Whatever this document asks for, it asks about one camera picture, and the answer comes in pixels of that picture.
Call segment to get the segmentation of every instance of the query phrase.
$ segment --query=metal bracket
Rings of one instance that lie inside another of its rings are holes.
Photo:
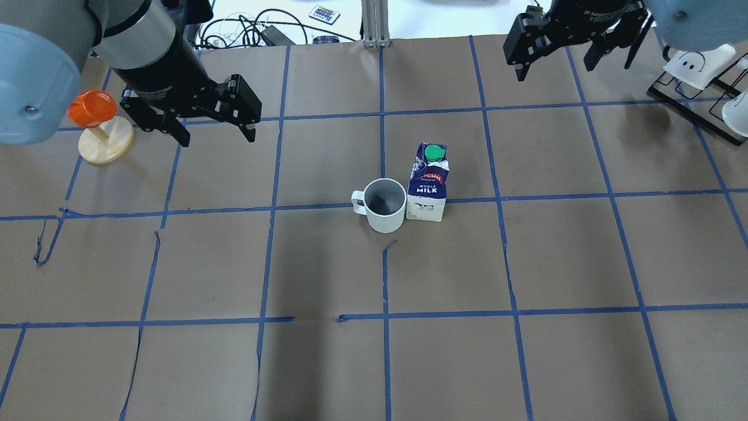
[[[364,46],[390,46],[387,0],[361,0],[361,16],[364,21]]]

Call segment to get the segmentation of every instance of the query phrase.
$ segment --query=mug rim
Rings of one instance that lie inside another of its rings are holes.
[[[366,200],[362,201],[364,203],[364,208],[367,210],[367,212],[371,213],[372,215],[379,216],[381,218],[389,218],[390,216],[397,215],[398,213],[400,213],[400,211],[402,211],[403,209],[405,209],[405,206],[408,204],[408,192],[405,190],[405,188],[402,186],[402,184],[398,180],[395,180],[394,178],[387,178],[387,177],[377,178],[376,180],[372,180],[370,183],[368,183],[367,186],[364,187],[364,190],[363,190],[363,192],[364,192],[364,198],[366,198],[366,196],[367,196],[367,190],[369,189],[369,187],[371,187],[372,184],[376,183],[377,181],[385,181],[385,180],[386,181],[393,181],[402,190],[402,197],[403,197],[402,206],[400,206],[400,208],[398,210],[396,210],[393,213],[390,213],[389,215],[382,215],[381,213],[376,213],[375,211],[371,210],[369,208],[369,204],[367,204]]]

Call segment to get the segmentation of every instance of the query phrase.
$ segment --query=milk carton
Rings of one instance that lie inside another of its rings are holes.
[[[447,202],[447,146],[421,143],[408,183],[408,219],[441,221]]]

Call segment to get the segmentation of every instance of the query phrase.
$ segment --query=round wooden disc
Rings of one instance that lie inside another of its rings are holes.
[[[125,118],[115,115],[99,127],[109,134],[109,139],[104,142],[90,130],[83,130],[78,140],[78,152],[84,160],[92,164],[106,164],[123,156],[130,149],[135,130]]]

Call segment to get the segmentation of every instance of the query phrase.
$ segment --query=white mug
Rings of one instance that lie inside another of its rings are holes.
[[[741,136],[748,136],[748,99],[743,92],[722,107],[722,119],[727,127]]]
[[[351,203],[355,213],[367,216],[374,231],[389,234],[402,225],[406,196],[402,184],[392,178],[378,178],[369,183],[363,192],[354,191]]]

